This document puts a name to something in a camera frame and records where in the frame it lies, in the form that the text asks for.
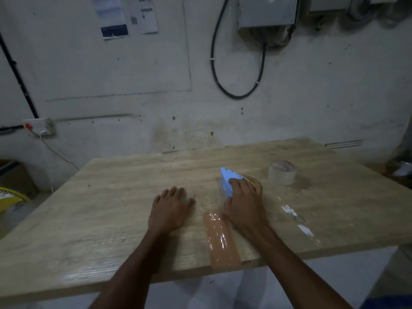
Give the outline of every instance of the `poster on wall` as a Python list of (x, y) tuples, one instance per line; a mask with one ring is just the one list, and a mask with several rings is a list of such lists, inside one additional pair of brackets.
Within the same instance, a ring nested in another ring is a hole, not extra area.
[(151, 0), (127, 0), (132, 33), (147, 35), (157, 33), (155, 8)]
[(129, 34), (120, 0), (91, 0), (91, 2), (99, 19), (103, 39)]

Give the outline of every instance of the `blue tape dispenser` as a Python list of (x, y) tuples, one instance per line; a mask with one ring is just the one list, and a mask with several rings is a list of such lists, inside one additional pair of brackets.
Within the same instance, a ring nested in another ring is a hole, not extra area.
[(233, 197), (232, 186), (229, 183), (229, 179), (243, 179), (243, 176), (239, 176), (236, 172), (226, 168), (220, 168), (220, 171), (222, 173), (220, 176), (220, 183), (223, 187), (224, 194), (226, 197)]

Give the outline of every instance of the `person's right arm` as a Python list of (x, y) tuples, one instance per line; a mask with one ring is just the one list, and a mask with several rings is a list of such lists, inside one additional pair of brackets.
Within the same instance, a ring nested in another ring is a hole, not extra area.
[(262, 187), (231, 179), (233, 198), (224, 203), (227, 218), (259, 251), (295, 309), (351, 309), (352, 307), (282, 242), (269, 226), (262, 203)]

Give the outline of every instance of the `white tape roll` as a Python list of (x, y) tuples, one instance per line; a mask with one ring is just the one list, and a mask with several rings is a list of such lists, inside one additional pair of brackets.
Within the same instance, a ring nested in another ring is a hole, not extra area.
[(297, 167), (289, 161), (274, 161), (269, 165), (269, 179), (282, 185), (295, 183)]

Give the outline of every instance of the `gray electrical box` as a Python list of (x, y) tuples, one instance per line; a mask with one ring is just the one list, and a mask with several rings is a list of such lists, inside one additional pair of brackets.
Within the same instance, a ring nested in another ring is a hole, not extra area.
[(293, 25), (298, 0), (239, 0), (238, 29)]
[(310, 0), (309, 13), (341, 11), (349, 7), (351, 0)]

